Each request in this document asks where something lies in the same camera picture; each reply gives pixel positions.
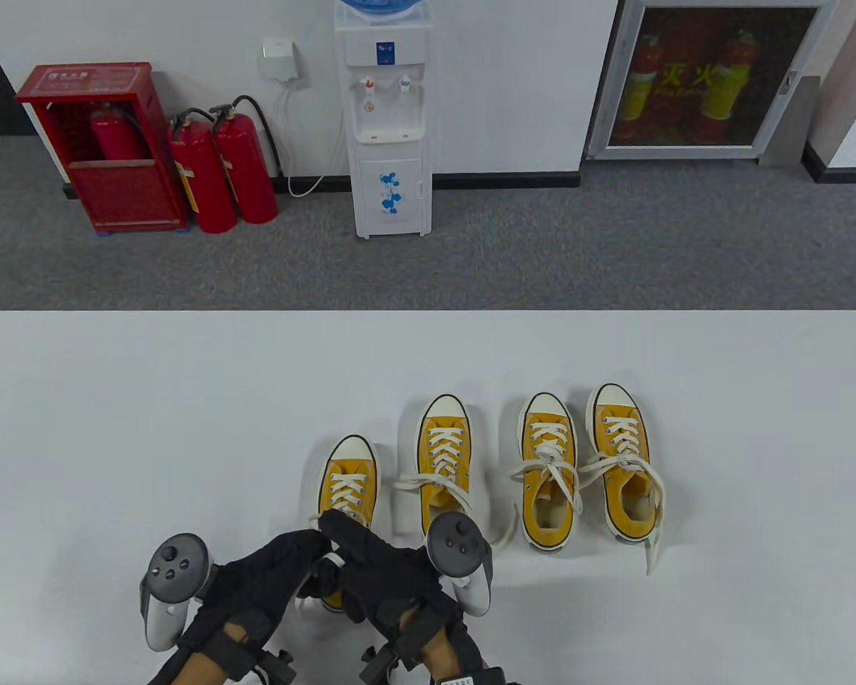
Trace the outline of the person's left hand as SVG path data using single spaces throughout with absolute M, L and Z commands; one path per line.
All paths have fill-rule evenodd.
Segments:
M 226 624 L 251 619 L 246 641 L 261 649 L 298 597 L 321 597 L 315 567 L 331 551 L 330 539 L 318 529 L 298 529 L 223 565 L 177 647 L 199 651 Z

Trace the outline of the person's right hand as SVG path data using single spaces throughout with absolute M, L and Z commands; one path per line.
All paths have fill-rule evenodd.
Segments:
M 425 608 L 441 617 L 443 627 L 462 622 L 463 610 L 442 590 L 424 548 L 392 546 L 339 511 L 320 515 L 317 527 L 343 564 L 317 562 L 316 587 L 324 597 L 340 592 L 353 622 L 367 620 L 385 637 L 402 632 L 406 614 Z

